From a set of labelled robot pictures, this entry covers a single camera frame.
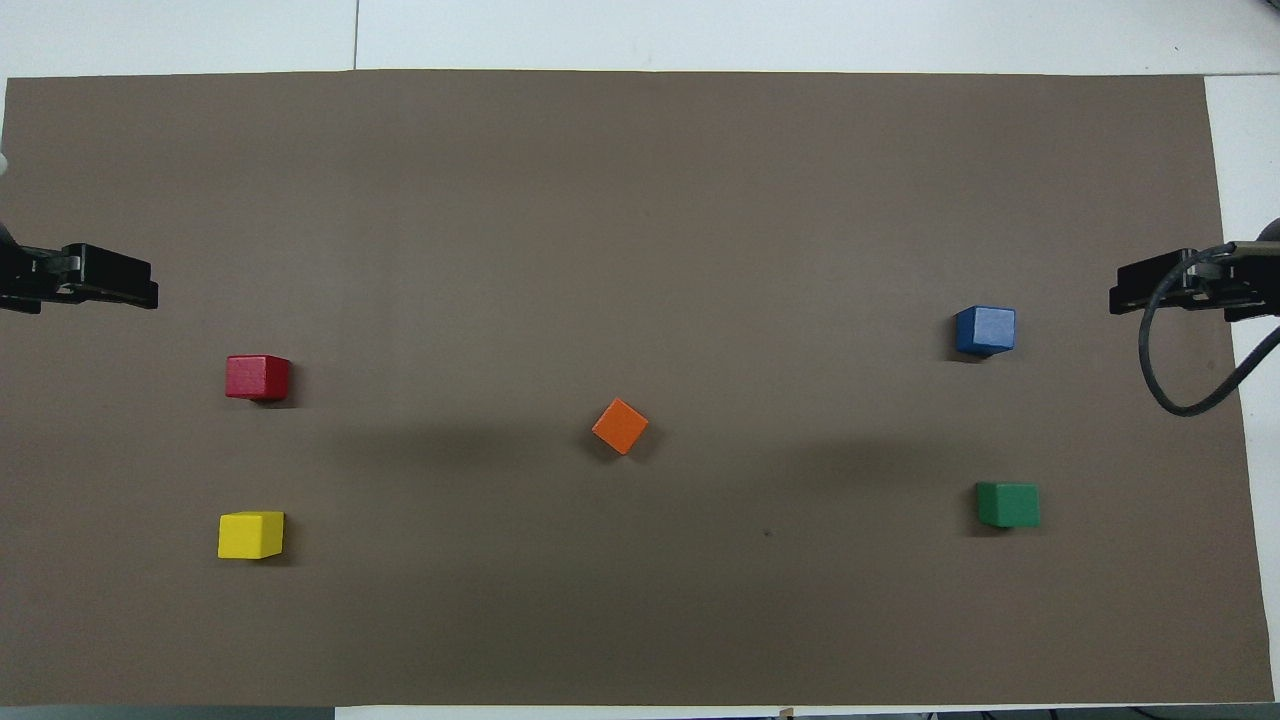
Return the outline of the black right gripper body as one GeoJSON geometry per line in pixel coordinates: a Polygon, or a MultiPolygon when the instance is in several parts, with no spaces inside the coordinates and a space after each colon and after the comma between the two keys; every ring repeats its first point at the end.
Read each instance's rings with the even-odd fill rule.
{"type": "Polygon", "coordinates": [[[1231,242],[1196,264],[1208,307],[1228,323],[1280,316],[1280,217],[1251,242],[1231,242]]]}

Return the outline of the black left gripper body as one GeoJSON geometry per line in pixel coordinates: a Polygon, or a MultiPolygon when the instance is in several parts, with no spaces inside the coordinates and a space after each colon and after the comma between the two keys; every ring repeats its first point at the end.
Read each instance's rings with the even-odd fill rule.
{"type": "Polygon", "coordinates": [[[0,309],[40,314],[45,304],[59,299],[64,250],[22,246],[0,225],[0,309]]]}

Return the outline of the red wooden block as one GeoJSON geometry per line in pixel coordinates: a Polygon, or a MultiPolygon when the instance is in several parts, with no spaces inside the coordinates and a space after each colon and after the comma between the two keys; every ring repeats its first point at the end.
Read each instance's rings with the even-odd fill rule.
{"type": "Polygon", "coordinates": [[[255,402],[287,400],[292,363],[284,357],[252,354],[230,355],[225,361],[224,395],[255,402]]]}

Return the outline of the blue wooden block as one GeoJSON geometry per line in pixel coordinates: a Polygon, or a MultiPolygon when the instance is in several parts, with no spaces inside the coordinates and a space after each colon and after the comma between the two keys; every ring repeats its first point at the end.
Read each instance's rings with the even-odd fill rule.
{"type": "Polygon", "coordinates": [[[954,318],[954,347],[974,357],[1005,354],[1018,343],[1018,314],[1014,307],[974,305],[954,318]]]}

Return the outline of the green wooden block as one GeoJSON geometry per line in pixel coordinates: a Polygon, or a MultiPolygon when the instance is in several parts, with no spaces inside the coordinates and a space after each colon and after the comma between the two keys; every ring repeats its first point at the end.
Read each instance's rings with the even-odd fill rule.
{"type": "Polygon", "coordinates": [[[1041,525],[1039,487],[1029,483],[975,484],[977,515],[986,527],[998,529],[1041,525]]]}

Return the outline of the yellow wooden block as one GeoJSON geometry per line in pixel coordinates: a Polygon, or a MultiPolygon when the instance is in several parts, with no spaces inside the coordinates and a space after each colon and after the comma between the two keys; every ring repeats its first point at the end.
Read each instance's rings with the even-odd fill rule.
{"type": "Polygon", "coordinates": [[[283,553],[284,541],[284,512],[228,512],[218,521],[216,557],[252,561],[270,559],[283,553]]]}

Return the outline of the orange wooden block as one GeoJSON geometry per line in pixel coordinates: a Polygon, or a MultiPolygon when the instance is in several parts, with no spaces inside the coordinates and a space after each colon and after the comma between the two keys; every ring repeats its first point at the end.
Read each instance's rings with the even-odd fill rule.
{"type": "Polygon", "coordinates": [[[614,397],[591,425],[591,433],[618,455],[627,455],[649,427],[639,410],[614,397]]]}

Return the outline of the brown table mat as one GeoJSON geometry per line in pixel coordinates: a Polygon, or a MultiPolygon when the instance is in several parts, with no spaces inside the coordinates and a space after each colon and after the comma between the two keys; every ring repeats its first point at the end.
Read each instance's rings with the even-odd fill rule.
{"type": "Polygon", "coordinates": [[[1108,313],[1222,237],[1201,79],[14,79],[3,140],[159,306],[0,311],[0,706],[1272,697],[1239,402],[1108,313]]]}

